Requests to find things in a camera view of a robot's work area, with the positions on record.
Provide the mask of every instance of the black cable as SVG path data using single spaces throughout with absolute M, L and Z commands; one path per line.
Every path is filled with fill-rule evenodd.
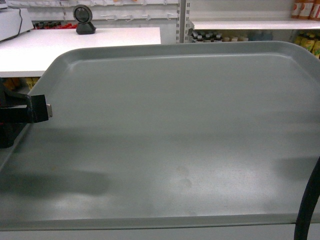
M 307 240 L 310 222 L 320 196 L 320 157 L 306 184 L 298 217 L 295 222 L 294 240 Z
M 21 31 L 22 21 L 23 21 L 22 16 L 21 16 L 21 8 L 15 8 L 15 7 L 11 7 L 11 6 L 9 6 L 9 8 L 11 8 L 11 9 L 19 9 L 19 16 L 20 16 L 21 21 L 20 21 L 20 26 L 19 26 L 18 33 L 16 35 L 12 36 L 12 37 L 7 38 L 6 40 L 11 40 L 11 39 L 14 39 L 14 38 L 19 36 L 20 31 Z

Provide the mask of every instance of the black clamp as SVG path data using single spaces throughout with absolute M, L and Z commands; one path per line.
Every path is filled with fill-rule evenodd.
M 26 124 L 44 122 L 52 116 L 45 95 L 13 92 L 0 83 L 0 149 L 11 147 Z

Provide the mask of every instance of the store shelf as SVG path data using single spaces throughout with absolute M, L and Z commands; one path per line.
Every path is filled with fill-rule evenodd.
M 190 27 L 194 30 L 225 29 L 225 30 L 294 30 L 294 29 L 320 29 L 320 22 L 312 20 L 216 20 L 216 19 L 190 19 Z
M 178 0 L 13 0 L 9 2 L 12 7 L 74 7 L 83 4 L 86 6 L 122 6 L 122 5 L 167 5 L 178 4 Z

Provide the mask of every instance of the gray tray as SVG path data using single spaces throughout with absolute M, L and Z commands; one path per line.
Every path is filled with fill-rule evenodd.
M 294 223 L 320 156 L 319 76 L 284 42 L 65 53 L 30 92 L 53 118 L 2 152 L 0 229 Z

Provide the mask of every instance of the white countertop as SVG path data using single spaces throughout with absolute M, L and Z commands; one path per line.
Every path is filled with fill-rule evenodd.
M 97 28 L 78 35 L 75 29 L 42 29 L 0 41 L 0 77 L 40 77 L 61 54 L 94 47 L 161 44 L 159 27 Z

